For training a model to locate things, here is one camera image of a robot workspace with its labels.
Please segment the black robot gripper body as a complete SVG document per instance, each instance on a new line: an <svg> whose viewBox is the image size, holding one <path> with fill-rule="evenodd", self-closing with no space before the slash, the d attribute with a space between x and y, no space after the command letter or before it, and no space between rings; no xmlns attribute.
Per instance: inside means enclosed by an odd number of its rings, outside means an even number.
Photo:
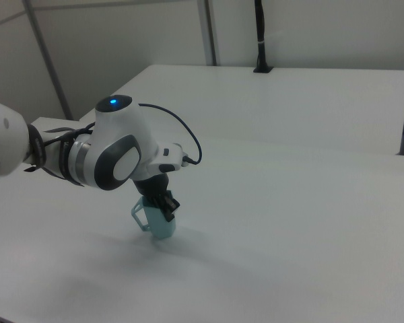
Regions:
<svg viewBox="0 0 404 323"><path fill-rule="evenodd" d="M134 180L133 183L138 192L149 201L151 196L163 196L168 192L169 178L167 174L159 174L147 180Z"/></svg>

